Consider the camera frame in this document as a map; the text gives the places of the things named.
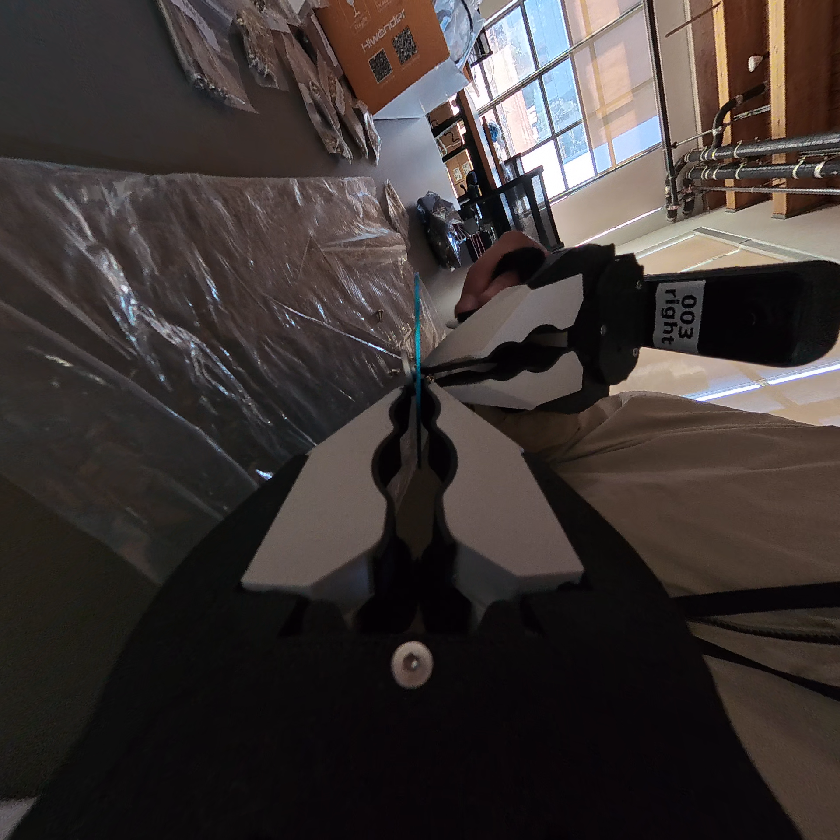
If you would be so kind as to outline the silver foil bag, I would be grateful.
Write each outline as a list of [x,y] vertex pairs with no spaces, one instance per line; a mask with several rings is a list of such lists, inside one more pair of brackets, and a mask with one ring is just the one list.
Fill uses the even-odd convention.
[[417,199],[416,216],[437,263],[450,271],[460,268],[460,247],[467,234],[455,205],[429,191]]

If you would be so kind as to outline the ceiling pipes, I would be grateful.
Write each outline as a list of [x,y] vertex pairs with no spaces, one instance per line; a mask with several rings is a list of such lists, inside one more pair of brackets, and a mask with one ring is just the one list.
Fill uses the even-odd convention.
[[839,175],[839,136],[837,131],[812,133],[793,138],[738,140],[724,142],[734,123],[770,113],[764,104],[746,109],[753,100],[769,92],[767,81],[739,93],[720,106],[710,128],[683,141],[673,143],[672,151],[683,145],[709,143],[669,158],[665,179],[665,212],[668,221],[695,211],[700,193],[813,196],[838,198],[838,186],[789,186],[788,182],[837,182]]

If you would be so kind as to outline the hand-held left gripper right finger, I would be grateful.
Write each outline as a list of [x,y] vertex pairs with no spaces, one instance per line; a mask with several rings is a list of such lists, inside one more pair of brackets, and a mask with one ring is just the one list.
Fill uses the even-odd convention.
[[513,601],[580,583],[584,567],[521,448],[436,384],[433,430],[455,453],[444,480],[454,584],[469,601]]

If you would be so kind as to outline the black chair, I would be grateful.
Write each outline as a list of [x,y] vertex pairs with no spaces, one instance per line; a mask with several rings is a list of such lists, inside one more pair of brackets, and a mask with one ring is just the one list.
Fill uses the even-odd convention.
[[507,181],[482,200],[482,213],[495,236],[517,230],[538,241],[549,252],[564,247],[548,198],[543,166],[526,171],[522,154],[505,162]]

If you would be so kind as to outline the pile of clear hardware packets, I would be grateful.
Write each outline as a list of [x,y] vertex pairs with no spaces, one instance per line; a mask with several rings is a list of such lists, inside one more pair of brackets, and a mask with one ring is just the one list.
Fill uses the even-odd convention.
[[138,2],[168,64],[154,80],[160,173],[361,179],[406,245],[411,220],[397,186],[376,173],[382,137],[307,30],[325,2]]

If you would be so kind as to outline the teal round metal plate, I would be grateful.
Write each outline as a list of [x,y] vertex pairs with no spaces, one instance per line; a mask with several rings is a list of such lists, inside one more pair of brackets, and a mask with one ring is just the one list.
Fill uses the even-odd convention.
[[422,468],[423,462],[423,409],[422,409],[422,299],[421,277],[419,272],[413,276],[413,391],[415,406],[415,443],[416,467]]

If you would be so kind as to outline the large clear plastic bag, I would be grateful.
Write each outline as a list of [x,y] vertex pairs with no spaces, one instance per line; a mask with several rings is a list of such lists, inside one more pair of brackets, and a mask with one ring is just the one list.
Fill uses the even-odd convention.
[[2,473],[153,582],[401,375],[413,270],[360,178],[1,170]]

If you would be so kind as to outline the large window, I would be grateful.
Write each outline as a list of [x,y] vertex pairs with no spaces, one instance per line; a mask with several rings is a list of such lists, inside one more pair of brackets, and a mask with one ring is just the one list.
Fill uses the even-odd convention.
[[662,144],[644,2],[510,2],[486,37],[467,89],[476,120],[500,163],[542,167],[549,198]]

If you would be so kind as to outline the person's right hand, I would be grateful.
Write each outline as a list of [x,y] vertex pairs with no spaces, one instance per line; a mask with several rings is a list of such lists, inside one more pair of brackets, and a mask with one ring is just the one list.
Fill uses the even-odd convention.
[[468,269],[455,319],[465,321],[510,287],[525,284],[540,269],[549,252],[538,241],[511,230],[502,234]]

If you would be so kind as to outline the orange cardboard box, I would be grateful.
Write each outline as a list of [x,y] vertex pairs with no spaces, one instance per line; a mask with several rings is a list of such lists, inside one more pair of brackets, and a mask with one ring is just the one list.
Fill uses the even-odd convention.
[[440,15],[445,2],[329,1],[316,18],[374,119],[420,119],[467,85]]

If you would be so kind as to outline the wooden background desk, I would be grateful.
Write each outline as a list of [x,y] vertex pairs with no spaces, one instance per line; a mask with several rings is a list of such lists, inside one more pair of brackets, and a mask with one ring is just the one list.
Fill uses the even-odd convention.
[[484,195],[500,184],[483,123],[474,113],[466,89],[433,108],[426,120],[447,169],[459,205],[468,200],[468,179],[476,177]]

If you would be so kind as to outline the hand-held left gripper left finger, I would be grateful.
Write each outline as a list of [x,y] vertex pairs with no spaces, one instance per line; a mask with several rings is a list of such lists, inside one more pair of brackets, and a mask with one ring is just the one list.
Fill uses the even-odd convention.
[[397,387],[311,450],[241,579],[246,590],[373,596],[375,561],[395,533],[389,487],[412,408],[410,387]]

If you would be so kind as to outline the person's right forearm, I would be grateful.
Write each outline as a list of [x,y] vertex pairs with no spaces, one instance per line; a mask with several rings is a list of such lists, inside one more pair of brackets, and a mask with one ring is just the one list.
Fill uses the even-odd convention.
[[838,428],[654,392],[625,392],[577,414],[475,412],[578,493],[633,487],[746,490],[838,502]]

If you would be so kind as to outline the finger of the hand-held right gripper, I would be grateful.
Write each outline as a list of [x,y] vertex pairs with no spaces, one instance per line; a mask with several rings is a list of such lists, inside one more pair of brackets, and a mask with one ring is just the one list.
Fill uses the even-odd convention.
[[484,360],[507,343],[522,343],[534,330],[571,328],[584,300],[577,274],[531,289],[507,288],[451,332],[427,357],[426,366]]
[[454,399],[529,411],[577,393],[584,368],[572,350],[500,350],[486,360],[427,367],[427,375]]

